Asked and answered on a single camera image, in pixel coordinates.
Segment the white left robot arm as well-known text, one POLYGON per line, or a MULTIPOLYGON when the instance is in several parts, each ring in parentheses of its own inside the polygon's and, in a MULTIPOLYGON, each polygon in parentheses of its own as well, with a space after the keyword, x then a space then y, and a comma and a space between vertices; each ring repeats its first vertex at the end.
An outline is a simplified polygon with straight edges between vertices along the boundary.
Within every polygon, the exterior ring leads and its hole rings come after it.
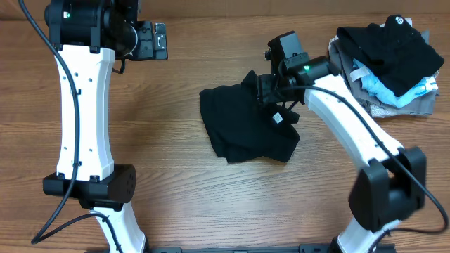
POLYGON ((116 61, 166 60, 166 27, 140 21, 141 4, 53 0, 45 9, 61 90, 62 139, 47 195, 74 198, 99 222, 110 252, 149 252, 131 205, 136 170, 115 163, 109 139, 109 86, 116 61))

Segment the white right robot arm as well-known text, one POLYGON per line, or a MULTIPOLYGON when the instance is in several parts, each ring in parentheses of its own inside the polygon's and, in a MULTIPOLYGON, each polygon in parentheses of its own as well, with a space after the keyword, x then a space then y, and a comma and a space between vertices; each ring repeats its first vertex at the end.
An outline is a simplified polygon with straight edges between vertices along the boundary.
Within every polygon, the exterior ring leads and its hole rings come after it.
POLYGON ((270 74, 257 81, 260 104, 300 102, 316 113, 341 143, 356 170, 348 203, 352 220, 328 244, 300 245, 301 252, 394 252, 381 240, 400 229, 425 204, 427 160, 381 129, 351 95, 327 57, 289 58, 266 53, 270 74))

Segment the black t-shirt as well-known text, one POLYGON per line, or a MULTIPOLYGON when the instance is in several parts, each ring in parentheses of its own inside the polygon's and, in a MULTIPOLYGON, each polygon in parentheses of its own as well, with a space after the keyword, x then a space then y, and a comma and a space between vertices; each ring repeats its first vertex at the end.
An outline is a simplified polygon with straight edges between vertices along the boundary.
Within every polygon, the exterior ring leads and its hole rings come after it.
POLYGON ((300 116, 287 108, 257 102, 254 71, 231 86, 199 93, 200 114, 218 157, 228 163, 268 157, 287 162, 300 140, 294 125, 300 116))

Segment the grey folded garment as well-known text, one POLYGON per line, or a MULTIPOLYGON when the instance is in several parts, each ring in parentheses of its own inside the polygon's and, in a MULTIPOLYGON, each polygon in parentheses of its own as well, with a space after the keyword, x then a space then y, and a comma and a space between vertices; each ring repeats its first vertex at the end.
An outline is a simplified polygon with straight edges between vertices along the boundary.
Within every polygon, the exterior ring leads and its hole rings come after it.
POLYGON ((436 96, 439 95, 438 91, 432 91, 419 98, 414 99, 408 105, 402 108, 396 108, 392 105, 387 105, 380 102, 375 96, 372 96, 380 103, 380 107, 386 111, 384 117, 398 116, 398 115, 413 115, 413 116, 429 116, 433 113, 435 107, 436 96))

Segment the light blue folded garment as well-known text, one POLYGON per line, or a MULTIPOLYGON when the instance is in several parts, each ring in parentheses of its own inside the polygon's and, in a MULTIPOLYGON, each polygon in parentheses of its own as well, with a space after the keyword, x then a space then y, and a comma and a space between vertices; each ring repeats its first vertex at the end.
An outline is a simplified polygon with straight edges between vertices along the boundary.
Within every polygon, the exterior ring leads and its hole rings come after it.
POLYGON ((361 80, 361 88, 366 90, 370 96, 375 96, 380 102, 402 108, 414 99, 438 91, 436 79, 434 77, 424 77, 419 83, 410 88, 404 95, 397 96, 392 90, 387 88, 363 63, 353 59, 354 71, 350 73, 352 81, 361 80))

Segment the beige folded garment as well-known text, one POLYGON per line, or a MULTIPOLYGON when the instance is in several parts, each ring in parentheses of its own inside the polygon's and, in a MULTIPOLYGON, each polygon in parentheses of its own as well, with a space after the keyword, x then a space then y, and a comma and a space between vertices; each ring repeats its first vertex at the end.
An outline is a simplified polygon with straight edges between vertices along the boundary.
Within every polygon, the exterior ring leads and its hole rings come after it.
POLYGON ((380 103, 374 97, 369 96, 368 92, 362 89, 361 80, 357 79, 356 81, 352 81, 350 73, 356 70, 356 68, 354 67, 352 58, 344 52, 343 47, 340 45, 338 36, 334 36, 330 40, 328 55, 331 63, 339 69, 347 88, 364 110, 371 117, 384 117, 386 111, 380 107, 380 103))

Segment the black folded garment on pile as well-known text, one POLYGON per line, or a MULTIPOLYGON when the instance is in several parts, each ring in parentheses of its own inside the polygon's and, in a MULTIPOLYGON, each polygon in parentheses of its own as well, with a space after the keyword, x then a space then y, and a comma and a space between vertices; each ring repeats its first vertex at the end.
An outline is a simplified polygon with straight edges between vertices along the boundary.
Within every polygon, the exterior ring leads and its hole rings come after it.
POLYGON ((382 27, 375 23, 339 27, 337 37, 344 51, 396 96, 404 95, 444 64, 444 58, 401 15, 389 16, 382 27))

